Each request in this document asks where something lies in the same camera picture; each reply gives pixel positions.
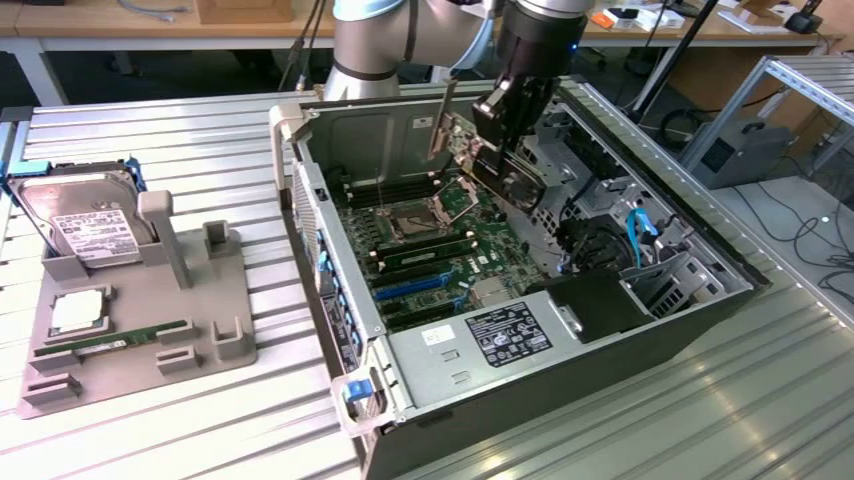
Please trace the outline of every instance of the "warning label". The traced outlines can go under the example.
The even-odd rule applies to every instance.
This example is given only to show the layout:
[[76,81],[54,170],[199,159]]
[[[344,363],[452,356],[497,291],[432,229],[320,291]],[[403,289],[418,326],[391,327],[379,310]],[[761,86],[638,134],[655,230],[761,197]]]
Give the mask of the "warning label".
[[501,367],[549,350],[551,342],[525,302],[467,318],[486,361]]

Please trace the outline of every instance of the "blue pcie slot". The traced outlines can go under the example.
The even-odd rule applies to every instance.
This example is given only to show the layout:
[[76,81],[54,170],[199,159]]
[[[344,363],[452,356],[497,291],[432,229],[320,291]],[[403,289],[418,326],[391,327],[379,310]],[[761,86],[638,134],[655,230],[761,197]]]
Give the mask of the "blue pcie slot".
[[383,290],[379,290],[374,294],[374,300],[378,302],[382,300],[388,300],[392,298],[402,297],[411,293],[423,292],[424,290],[430,290],[432,288],[444,287],[448,284],[451,279],[451,272],[443,273],[431,278],[426,278],[424,280],[419,280],[418,282],[408,283],[406,285],[399,285],[396,287],[390,287]]

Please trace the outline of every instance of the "aluminum table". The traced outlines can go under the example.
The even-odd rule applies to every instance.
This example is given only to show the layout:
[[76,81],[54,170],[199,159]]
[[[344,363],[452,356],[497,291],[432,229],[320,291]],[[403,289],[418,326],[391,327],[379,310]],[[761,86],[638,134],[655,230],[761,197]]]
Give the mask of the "aluminum table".
[[[849,328],[615,108],[589,86],[573,88],[774,285],[673,361],[404,478],[850,478]],[[279,101],[298,99],[42,108],[29,124],[0,126],[0,145],[12,139],[0,154],[67,161],[134,153],[150,186],[175,194],[179,231],[216,218],[236,225],[259,342],[250,367],[20,420],[11,408],[42,242],[3,200],[0,472],[15,472],[11,478],[359,477],[275,203],[267,110]]]

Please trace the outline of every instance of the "sticker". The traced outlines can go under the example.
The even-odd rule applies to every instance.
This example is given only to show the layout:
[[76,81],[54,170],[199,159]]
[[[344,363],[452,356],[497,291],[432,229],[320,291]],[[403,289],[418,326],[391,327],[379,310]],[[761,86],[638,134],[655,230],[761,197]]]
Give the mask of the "sticker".
[[549,337],[525,302],[467,318],[466,323],[493,367],[507,365],[551,348]]
[[481,273],[481,269],[478,268],[478,264],[475,263],[474,258],[469,257],[469,266],[471,267],[471,271],[475,273]]
[[422,337],[424,337],[424,343],[430,347],[436,343],[454,340],[456,338],[456,335],[454,335],[454,329],[451,328],[450,325],[442,325],[440,327],[431,328],[430,330],[424,330],[422,332]]
[[136,238],[122,210],[59,215],[52,220],[82,260],[139,253]]
[[412,119],[412,128],[432,127],[432,117],[418,117]]

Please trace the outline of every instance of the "blue cable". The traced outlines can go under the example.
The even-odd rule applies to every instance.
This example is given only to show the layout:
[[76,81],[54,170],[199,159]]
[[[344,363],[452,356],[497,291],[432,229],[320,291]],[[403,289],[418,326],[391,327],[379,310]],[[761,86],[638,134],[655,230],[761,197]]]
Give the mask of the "blue cable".
[[635,232],[637,222],[641,220],[641,226],[646,232],[650,232],[653,236],[658,236],[658,229],[653,222],[650,221],[650,216],[646,214],[646,210],[643,208],[634,208],[629,212],[629,217],[626,219],[626,230],[629,231],[629,243],[631,243],[631,248],[635,251],[635,265],[638,268],[642,267],[641,263],[641,244],[638,243],[638,234]]

